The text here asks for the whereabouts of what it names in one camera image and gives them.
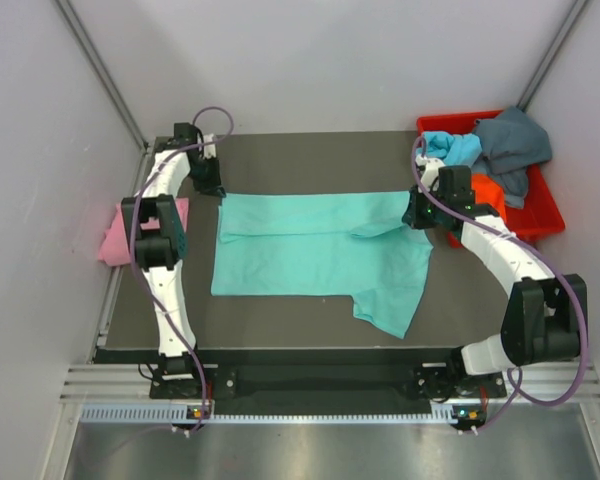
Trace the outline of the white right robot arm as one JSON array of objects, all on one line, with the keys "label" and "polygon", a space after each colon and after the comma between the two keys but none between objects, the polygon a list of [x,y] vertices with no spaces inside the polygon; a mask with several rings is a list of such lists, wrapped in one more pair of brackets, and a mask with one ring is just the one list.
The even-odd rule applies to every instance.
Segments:
[{"label": "white right robot arm", "polygon": [[577,274],[565,275],[511,232],[499,212],[479,203],[467,166],[447,166],[417,156],[415,185],[403,216],[406,225],[445,229],[494,276],[508,303],[499,333],[452,351],[447,384],[467,396],[483,375],[545,362],[578,359],[580,383],[589,357],[587,288]]}]

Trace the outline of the teal t shirt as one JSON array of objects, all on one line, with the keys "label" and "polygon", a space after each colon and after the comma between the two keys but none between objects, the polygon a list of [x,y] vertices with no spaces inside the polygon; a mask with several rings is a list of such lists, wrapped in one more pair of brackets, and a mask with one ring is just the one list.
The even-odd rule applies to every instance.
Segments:
[{"label": "teal t shirt", "polygon": [[218,208],[214,296],[348,296],[353,315],[404,338],[433,246],[402,220],[406,191],[254,195]]}]

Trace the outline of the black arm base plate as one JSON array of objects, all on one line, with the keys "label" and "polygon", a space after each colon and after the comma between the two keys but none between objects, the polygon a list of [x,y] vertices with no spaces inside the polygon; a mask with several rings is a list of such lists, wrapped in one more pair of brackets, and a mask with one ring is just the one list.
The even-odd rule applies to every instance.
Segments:
[{"label": "black arm base plate", "polygon": [[443,365],[221,365],[205,370],[206,386],[195,379],[154,378],[152,399],[237,400],[270,392],[395,392],[407,399],[502,399],[500,374],[454,380]]}]

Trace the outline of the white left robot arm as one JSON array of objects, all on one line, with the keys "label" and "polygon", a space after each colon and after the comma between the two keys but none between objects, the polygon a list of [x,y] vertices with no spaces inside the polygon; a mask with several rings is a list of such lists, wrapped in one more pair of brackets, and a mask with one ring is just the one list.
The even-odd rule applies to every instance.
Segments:
[{"label": "white left robot arm", "polygon": [[217,137],[193,123],[176,123],[158,145],[145,184],[121,203],[132,272],[145,289],[159,332],[158,381],[172,381],[185,396],[206,387],[207,374],[195,357],[196,337],[186,311],[182,270],[188,253],[184,221],[177,208],[183,182],[202,195],[223,198]]}]

